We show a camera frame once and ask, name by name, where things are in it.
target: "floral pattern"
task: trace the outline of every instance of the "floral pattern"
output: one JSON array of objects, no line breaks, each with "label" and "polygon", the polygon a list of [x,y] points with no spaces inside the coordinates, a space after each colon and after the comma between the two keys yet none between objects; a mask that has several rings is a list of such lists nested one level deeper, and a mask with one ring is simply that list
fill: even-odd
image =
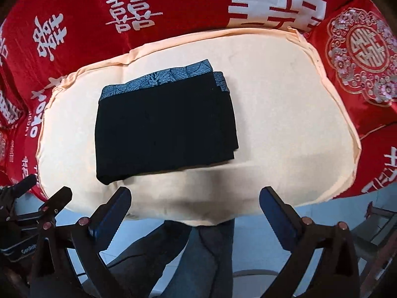
[{"label": "floral pattern", "polygon": [[[150,88],[165,83],[176,82],[181,79],[195,77],[210,72],[212,72],[212,66],[208,59],[188,65],[186,67],[175,67],[156,71],[154,73],[150,73],[131,80],[125,84],[105,86],[102,89],[102,94],[99,101],[117,94],[128,93],[135,90],[140,90],[142,88]],[[222,72],[214,72],[214,78],[216,85],[219,86],[223,92],[229,92]]]},{"label": "floral pattern", "polygon": [[344,90],[378,106],[397,101],[397,39],[379,15],[348,8],[328,34],[326,54]]}]

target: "tiled floor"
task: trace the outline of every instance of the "tiled floor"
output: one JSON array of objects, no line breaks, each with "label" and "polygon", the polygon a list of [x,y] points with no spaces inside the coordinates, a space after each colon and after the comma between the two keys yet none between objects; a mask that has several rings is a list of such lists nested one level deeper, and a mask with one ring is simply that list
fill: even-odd
[{"label": "tiled floor", "polygon": [[[370,201],[374,206],[397,211],[397,183],[381,190],[357,197],[335,199],[326,203],[296,208],[300,216],[309,216],[317,224],[335,225],[345,221],[350,229],[364,221],[364,214]],[[31,195],[21,197],[17,203],[19,214],[29,213],[41,205]],[[63,210],[57,216],[57,225],[75,223],[81,214]],[[101,253],[105,263],[109,263],[133,241],[145,236],[157,226],[161,220],[146,219],[142,221],[126,221],[120,226],[109,248]],[[83,268],[74,250],[70,250],[71,259],[77,273]],[[302,293],[309,284],[321,252],[316,252],[297,293]],[[162,291],[172,278],[180,259],[179,255],[164,270],[163,277],[158,281],[155,290]],[[235,222],[233,246],[233,269],[266,269],[279,272],[288,260],[289,253],[283,250],[264,215],[240,217]]]}]

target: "folded black cloth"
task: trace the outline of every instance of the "folded black cloth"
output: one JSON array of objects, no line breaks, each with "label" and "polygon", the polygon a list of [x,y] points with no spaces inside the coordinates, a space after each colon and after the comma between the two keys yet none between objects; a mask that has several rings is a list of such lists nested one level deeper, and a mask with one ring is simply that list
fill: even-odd
[{"label": "folded black cloth", "polygon": [[101,97],[95,126],[98,180],[108,185],[233,159],[238,148],[233,105],[219,75],[207,72]]}]

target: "metal rivet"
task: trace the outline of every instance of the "metal rivet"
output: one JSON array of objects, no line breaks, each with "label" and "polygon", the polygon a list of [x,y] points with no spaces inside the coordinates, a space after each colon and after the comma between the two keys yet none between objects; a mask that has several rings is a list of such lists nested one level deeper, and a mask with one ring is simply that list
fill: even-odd
[{"label": "metal rivet", "polygon": [[52,227],[52,223],[51,222],[45,222],[43,224],[43,229],[45,229],[45,230],[48,230],[51,227]]},{"label": "metal rivet", "polygon": [[339,222],[338,226],[342,229],[342,230],[347,230],[349,228],[349,226],[346,224],[346,222]]},{"label": "metal rivet", "polygon": [[79,225],[83,226],[83,225],[87,225],[90,222],[90,219],[88,217],[82,217],[81,219],[79,219]]},{"label": "metal rivet", "polygon": [[310,217],[307,216],[303,216],[302,217],[302,222],[306,225],[310,225],[313,224],[313,220]]}]

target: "red fabric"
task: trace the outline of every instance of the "red fabric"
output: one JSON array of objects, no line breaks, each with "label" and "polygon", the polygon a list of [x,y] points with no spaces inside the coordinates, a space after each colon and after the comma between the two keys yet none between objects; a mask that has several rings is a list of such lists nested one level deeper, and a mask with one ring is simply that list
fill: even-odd
[{"label": "red fabric", "polygon": [[372,132],[361,140],[354,184],[338,197],[357,196],[382,189],[397,181],[397,123]]},{"label": "red fabric", "polygon": [[397,39],[371,0],[354,0],[309,35],[360,137],[397,122]]},{"label": "red fabric", "polygon": [[[0,28],[2,169],[12,182],[37,173],[44,106],[52,87],[82,66],[145,43],[227,26],[309,31],[348,1],[19,0]],[[44,199],[38,185],[33,191]]]}]

